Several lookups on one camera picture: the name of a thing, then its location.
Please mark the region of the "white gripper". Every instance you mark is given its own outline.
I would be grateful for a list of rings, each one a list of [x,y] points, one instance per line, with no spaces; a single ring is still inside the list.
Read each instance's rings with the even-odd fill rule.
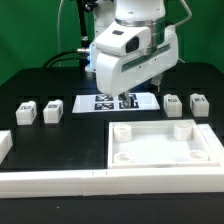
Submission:
[[[154,52],[151,43],[149,27],[127,27],[113,22],[100,34],[95,42],[99,51],[95,65],[99,91],[112,97],[120,94],[125,108],[133,105],[133,99],[125,91],[148,79],[152,78],[151,84],[159,91],[163,79],[160,73],[178,60],[175,27],[165,29],[164,42]]]

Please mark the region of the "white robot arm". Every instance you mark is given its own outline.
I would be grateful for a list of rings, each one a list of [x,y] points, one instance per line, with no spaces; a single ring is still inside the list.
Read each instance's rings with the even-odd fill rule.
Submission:
[[[165,24],[164,0],[98,0],[95,38],[89,47],[88,72],[97,88],[132,106],[128,91],[163,73],[178,61],[178,39]]]

